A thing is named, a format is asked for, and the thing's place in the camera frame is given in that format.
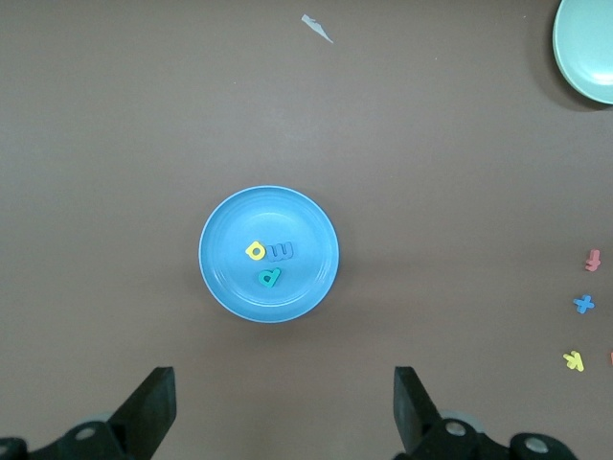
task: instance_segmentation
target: plate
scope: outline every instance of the plate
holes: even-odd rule
[[[338,239],[312,199],[259,186],[217,206],[202,230],[199,260],[222,306],[251,321],[279,323],[326,296],[338,270]]]
[[[613,104],[613,1],[562,0],[554,23],[554,54],[579,93]]]

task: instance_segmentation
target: table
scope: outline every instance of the table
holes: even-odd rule
[[[325,3],[0,4],[2,435],[41,447],[171,365],[154,458],[388,459],[412,365],[496,442],[609,457],[612,113],[556,68],[557,2]],[[260,184],[341,245],[285,324],[198,268],[207,216]]]

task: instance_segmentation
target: plate rim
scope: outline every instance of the plate rim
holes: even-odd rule
[[[284,319],[275,319],[275,320],[262,320],[262,319],[256,319],[256,318],[252,318],[249,317],[247,315],[241,314],[235,310],[233,310],[232,308],[230,308],[229,306],[227,306],[224,302],[221,301],[221,299],[219,299],[219,297],[217,296],[217,294],[215,293],[215,291],[213,289],[211,289],[211,285],[209,284],[209,281],[207,280],[205,274],[204,274],[204,268],[203,268],[203,263],[202,263],[202,242],[204,240],[204,235],[207,231],[207,228],[209,227],[209,225],[211,224],[211,221],[213,220],[213,217],[219,212],[220,209],[223,208],[223,206],[230,200],[236,198],[237,196],[249,193],[249,192],[253,192],[256,190],[261,190],[261,189],[276,189],[276,190],[282,190],[284,192],[290,192],[296,196],[299,196],[302,199],[305,199],[306,201],[308,201],[310,204],[312,204],[321,214],[322,216],[326,219],[327,223],[329,224],[330,228],[331,228],[331,233],[333,235],[333,252],[334,252],[334,259],[335,262],[332,264],[331,266],[331,270],[330,273],[332,273],[331,276],[331,281],[329,283],[328,288],[326,288],[325,290],[323,290],[321,297],[317,300],[317,302],[315,302],[313,304],[312,307],[309,307],[307,310],[304,310],[302,312],[300,312],[299,314],[293,315],[291,317],[287,317]],[[227,196],[225,199],[223,199],[213,210],[213,212],[207,217],[207,220],[204,224],[204,227],[202,228],[202,233],[200,234],[200,241],[198,243],[198,265],[200,267],[200,275],[202,276],[202,279],[204,280],[204,283],[207,287],[207,289],[209,290],[209,292],[211,292],[211,295],[213,295],[213,297],[215,297],[215,299],[217,300],[217,302],[226,310],[228,310],[230,313],[235,314],[236,316],[242,318],[242,319],[246,319],[248,321],[252,321],[255,323],[265,323],[265,324],[274,324],[274,323],[284,323],[287,321],[291,321],[294,320],[296,318],[299,318],[301,316],[304,316],[305,314],[309,313],[310,311],[312,311],[313,309],[315,309],[315,307],[317,307],[328,295],[329,291],[332,289],[332,286],[334,285],[334,282],[336,281],[336,275],[338,274],[338,266],[340,265],[340,247],[339,247],[339,243],[338,243],[338,235],[336,235],[336,229],[334,228],[334,225],[332,224],[331,219],[329,218],[328,214],[326,214],[326,212],[324,211],[324,209],[317,204],[312,198],[310,198],[309,196],[298,192],[297,190],[291,189],[289,187],[285,187],[282,185],[256,185],[253,187],[247,187],[245,189],[239,190],[237,192],[234,192],[233,194]]]
[[[559,51],[559,23],[560,23],[560,15],[561,12],[564,8],[568,8],[566,7],[568,3],[568,0],[562,0],[559,4],[559,6],[557,7],[557,12],[556,12],[556,18],[554,19],[554,30],[553,30],[553,48],[554,48],[554,57],[556,58],[556,63],[557,63],[557,67],[560,70],[560,72],[562,73],[562,76],[566,79],[566,81],[568,81],[570,83],[570,85],[577,90],[580,94],[582,94],[583,96],[585,96],[586,98],[589,98],[593,101],[596,101],[598,103],[602,103],[602,104],[613,104],[613,94],[611,95],[610,99],[607,98],[603,98],[601,96],[598,96],[594,93],[592,93],[590,91],[590,89],[585,89],[584,87],[581,87],[580,83],[577,82],[577,79],[573,78],[572,74],[569,72],[568,70],[568,64],[564,62],[564,59],[562,57],[563,53],[561,53]]]

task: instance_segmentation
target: light green plate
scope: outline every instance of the light green plate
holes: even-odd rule
[[[613,104],[613,0],[562,0],[554,54],[562,75],[579,93]]]

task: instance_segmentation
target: letter m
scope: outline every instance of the letter m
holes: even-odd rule
[[[273,246],[266,246],[266,255],[270,262],[282,261],[283,259],[291,259],[294,255],[294,249],[289,241],[285,244],[278,243]]]

